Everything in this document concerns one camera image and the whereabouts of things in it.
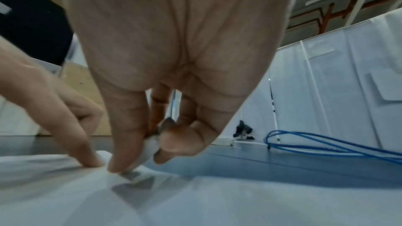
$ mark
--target wooden panel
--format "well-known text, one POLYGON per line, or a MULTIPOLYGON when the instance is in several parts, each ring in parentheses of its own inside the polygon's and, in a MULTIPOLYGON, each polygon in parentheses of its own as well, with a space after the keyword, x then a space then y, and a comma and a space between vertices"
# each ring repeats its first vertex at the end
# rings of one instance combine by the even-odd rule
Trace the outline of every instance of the wooden panel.
MULTIPOLYGON (((88 68, 76 63, 66 62, 60 78, 63 79, 67 85, 72 87, 74 90, 94 101, 105 111, 105 115, 103 116, 98 129, 95 131, 93 136, 111 136, 109 117, 107 116, 103 99, 99 93, 98 87, 89 73, 88 68)), ((47 134, 47 132, 43 130, 41 131, 41 135, 47 134)))

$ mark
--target hand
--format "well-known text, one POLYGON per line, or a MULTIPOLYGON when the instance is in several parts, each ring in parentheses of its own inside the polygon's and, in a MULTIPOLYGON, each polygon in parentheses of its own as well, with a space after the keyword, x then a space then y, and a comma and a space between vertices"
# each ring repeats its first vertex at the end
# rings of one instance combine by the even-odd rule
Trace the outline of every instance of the hand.
POLYGON ((109 171, 135 160, 173 89, 183 93, 180 117, 161 134, 155 162, 212 143, 267 71, 290 1, 64 0, 109 113, 109 171))
POLYGON ((89 142, 103 115, 102 109, 1 37, 0 95, 23 107, 82 165, 103 165, 89 142))

